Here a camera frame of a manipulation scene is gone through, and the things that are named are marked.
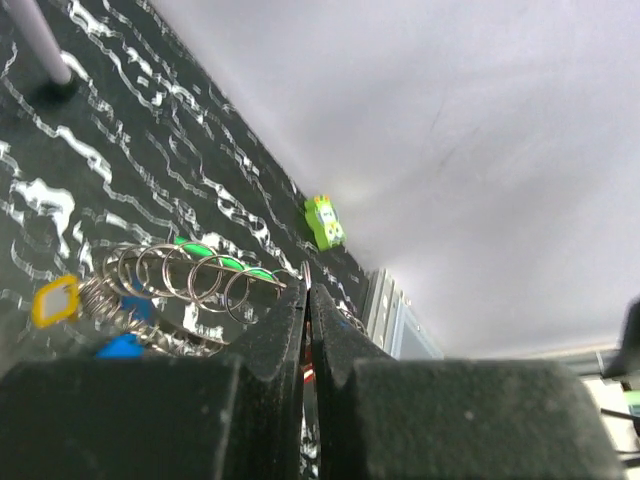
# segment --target white wall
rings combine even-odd
[[[640,3],[153,0],[453,355],[616,340],[640,289]]]

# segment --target coil spring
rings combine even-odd
[[[187,248],[190,246],[203,247],[211,251],[212,254],[198,260],[194,260],[192,256],[187,252]],[[150,280],[148,272],[148,261],[151,259],[162,259],[162,285],[153,285]],[[171,264],[173,261],[182,259],[190,265],[189,273],[187,274],[186,288],[178,289],[174,285],[171,273]],[[96,271],[98,276],[104,280],[111,290],[121,296],[134,296],[144,299],[152,298],[179,298],[185,302],[192,302],[198,308],[213,313],[227,312],[231,318],[239,323],[254,323],[241,320],[236,317],[234,311],[240,308],[249,297],[250,285],[256,281],[262,281],[271,284],[276,294],[285,288],[285,284],[282,283],[276,275],[281,272],[286,272],[290,275],[290,272],[284,269],[275,271],[269,271],[262,267],[249,267],[243,270],[236,270],[234,268],[227,267],[223,264],[223,260],[231,260],[237,262],[237,260],[229,255],[218,254],[214,249],[208,247],[199,242],[185,242],[180,245],[172,244],[160,244],[153,245],[151,247],[139,246],[139,245],[119,245],[116,246],[109,255],[103,258],[100,265],[97,265]],[[131,268],[131,260],[135,260],[135,266]],[[196,292],[195,279],[198,272],[203,267],[212,268],[216,271],[216,279],[213,285],[202,293]],[[221,294],[223,275],[225,272],[232,273],[231,278],[228,280]],[[239,302],[232,305],[229,293],[231,287],[236,283],[240,277],[246,278],[246,288],[244,295]],[[140,282],[142,288],[136,288],[134,286],[134,279]],[[214,297],[221,296],[221,303],[223,308],[213,308],[206,305],[206,302]]]
[[[189,246],[202,247],[211,252],[211,255],[194,259],[187,251]],[[154,298],[179,298],[185,302],[194,303],[198,308],[213,313],[226,312],[235,321],[242,324],[255,323],[243,321],[234,315],[234,311],[240,308],[248,299],[251,284],[262,281],[274,287],[276,295],[285,288],[277,274],[287,273],[299,278],[297,274],[285,269],[269,271],[262,267],[248,267],[236,270],[223,264],[223,259],[239,263],[234,257],[218,254],[210,246],[200,242],[189,241],[180,245],[158,244],[153,246],[120,244],[113,246],[103,257],[102,262],[94,265],[95,276],[84,281],[80,285],[79,294],[82,312],[93,318],[98,323],[109,322],[121,332],[129,332],[136,335],[139,341],[156,351],[170,355],[212,355],[219,352],[225,342],[204,335],[193,333],[184,327],[176,326],[168,322],[161,322],[155,326],[134,318],[134,312],[122,310],[122,297],[138,297],[143,299]],[[153,285],[150,279],[149,261],[162,261],[162,286]],[[171,265],[172,262],[182,260],[189,267],[187,285],[178,289],[173,283]],[[202,293],[197,293],[195,279],[198,272],[204,268],[212,268],[216,271],[216,279],[213,285]],[[308,262],[303,262],[301,267],[302,279],[307,289],[311,287],[311,272]],[[219,296],[224,273],[231,273],[221,293],[223,308],[213,308],[206,302]],[[246,288],[242,298],[232,305],[229,294],[231,287],[241,277],[246,278]],[[347,320],[361,333],[366,335],[366,329],[346,308],[340,310]]]

